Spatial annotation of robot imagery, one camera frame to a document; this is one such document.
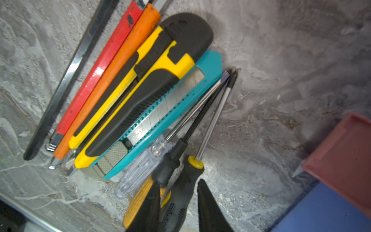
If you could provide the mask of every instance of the black screwdriver handle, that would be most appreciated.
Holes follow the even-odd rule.
[[[182,139],[179,139],[175,146],[164,155],[162,161],[155,168],[155,170],[153,170],[152,179],[157,181],[161,188],[167,187],[167,183],[169,182],[171,175],[180,165],[179,159],[187,146],[188,143],[185,143]]]
[[[205,170],[203,165],[200,168],[194,167],[189,161],[184,164],[183,171],[171,188],[169,200],[160,210],[159,232],[178,232],[182,227],[196,181]]]

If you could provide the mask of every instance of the screwdriver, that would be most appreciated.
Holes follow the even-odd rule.
[[[129,208],[124,215],[123,223],[125,228],[128,228],[133,219],[135,218],[135,215],[137,214],[139,208],[141,207],[153,182],[158,182],[160,184],[161,196],[165,193],[171,175],[173,174],[174,170],[180,165],[179,159],[188,146],[187,141],[189,137],[191,137],[193,131],[198,126],[207,110],[210,108],[211,104],[217,97],[218,93],[221,91],[222,87],[223,87],[222,85],[219,86],[213,93],[213,95],[207,100],[204,107],[202,108],[202,110],[192,123],[191,127],[186,132],[185,136],[179,139],[175,146],[170,150],[170,152],[164,155],[164,158],[161,160],[159,165],[154,169],[151,176],[147,178],[142,187],[139,189],[139,191],[137,192],[136,196],[134,197],[133,201],[129,205]]]
[[[237,71],[234,71],[228,81],[227,87],[225,88],[215,114],[211,119],[209,128],[207,129],[204,140],[202,141],[196,156],[188,157],[179,178],[175,181],[169,194],[162,202],[159,232],[178,232],[182,227],[186,219],[187,207],[193,196],[196,181],[205,170],[202,156],[236,79]]]

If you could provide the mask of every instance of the concrete surface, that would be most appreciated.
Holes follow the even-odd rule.
[[[22,154],[98,0],[0,1],[0,186],[62,231],[123,231],[128,200],[112,183],[46,168]],[[122,0],[76,82],[113,32]],[[296,166],[347,112],[371,117],[369,0],[173,0],[214,30],[224,68],[240,67],[204,156],[206,180],[235,231],[268,231],[314,181]],[[196,150],[207,122],[194,134]],[[183,231],[197,231],[197,198]]]

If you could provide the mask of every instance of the teal utility knife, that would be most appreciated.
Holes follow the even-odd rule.
[[[206,51],[186,77],[149,107],[116,143],[92,163],[97,175],[104,180],[117,175],[198,100],[221,74],[220,53]]]

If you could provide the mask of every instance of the orange utility knife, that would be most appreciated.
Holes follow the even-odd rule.
[[[93,91],[125,39],[128,37],[131,29],[133,29],[135,23],[138,21],[148,1],[149,0],[136,0],[130,3],[124,16],[120,20],[106,46],[103,48],[101,54],[94,63],[94,66],[57,125],[57,128],[50,138],[50,142],[46,145],[48,151],[55,151],[55,148],[58,146],[68,128],[75,120],[77,114],[90,96],[90,93]]]
[[[94,109],[94,106],[101,98],[102,94],[105,92],[112,80],[116,77],[116,75],[119,74],[123,65],[152,33],[153,29],[161,19],[161,14],[163,14],[170,2],[171,0],[154,0],[152,4],[147,4],[147,7],[138,19],[134,28],[128,35],[125,42],[122,44],[115,58],[112,60],[106,72],[103,74],[102,78],[90,94],[72,125],[69,127],[65,136],[59,143],[54,152],[54,157],[52,158],[49,169],[55,169],[55,167],[60,164],[61,159],[63,159],[68,153],[70,150],[68,143],[75,131]]]

